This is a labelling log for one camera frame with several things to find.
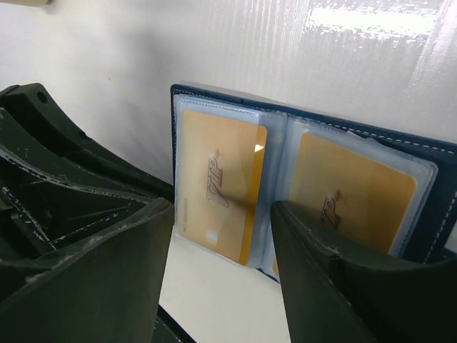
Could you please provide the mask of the gold credit card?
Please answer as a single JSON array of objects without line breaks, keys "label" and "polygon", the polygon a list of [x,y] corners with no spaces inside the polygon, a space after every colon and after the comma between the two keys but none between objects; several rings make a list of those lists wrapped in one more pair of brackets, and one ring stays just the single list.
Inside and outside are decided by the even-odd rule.
[{"label": "gold credit card", "polygon": [[259,124],[183,111],[176,172],[179,236],[248,264],[267,135]]},{"label": "gold credit card", "polygon": [[277,198],[311,220],[364,246],[389,253],[416,193],[416,179],[311,132],[285,166],[291,178]]}]

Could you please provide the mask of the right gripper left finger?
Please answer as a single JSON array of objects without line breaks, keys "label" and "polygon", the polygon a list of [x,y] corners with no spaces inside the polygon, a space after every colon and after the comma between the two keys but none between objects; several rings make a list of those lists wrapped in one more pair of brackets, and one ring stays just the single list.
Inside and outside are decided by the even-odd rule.
[{"label": "right gripper left finger", "polygon": [[36,260],[1,262],[3,342],[150,342],[174,208],[127,219]]}]

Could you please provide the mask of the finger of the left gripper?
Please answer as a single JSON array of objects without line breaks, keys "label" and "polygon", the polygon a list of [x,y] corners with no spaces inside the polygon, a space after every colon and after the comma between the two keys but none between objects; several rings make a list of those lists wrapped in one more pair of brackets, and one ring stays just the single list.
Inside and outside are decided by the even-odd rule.
[{"label": "finger of the left gripper", "polygon": [[88,137],[43,85],[1,92],[3,257],[42,257],[160,197],[173,187]]}]

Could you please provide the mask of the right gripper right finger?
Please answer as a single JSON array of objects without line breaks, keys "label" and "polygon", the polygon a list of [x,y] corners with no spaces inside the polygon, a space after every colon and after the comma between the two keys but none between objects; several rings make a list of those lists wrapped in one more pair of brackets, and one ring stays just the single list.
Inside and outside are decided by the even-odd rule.
[{"label": "right gripper right finger", "polygon": [[288,202],[271,227],[292,342],[454,342],[456,260],[420,264],[365,247]]}]

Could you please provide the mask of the blue leather card holder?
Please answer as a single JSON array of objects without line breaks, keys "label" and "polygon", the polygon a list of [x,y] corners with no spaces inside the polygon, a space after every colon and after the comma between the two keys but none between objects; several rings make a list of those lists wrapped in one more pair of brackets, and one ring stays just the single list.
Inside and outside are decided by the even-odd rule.
[{"label": "blue leather card holder", "polygon": [[279,278],[272,203],[381,253],[456,255],[456,145],[202,86],[171,87],[176,236]]}]

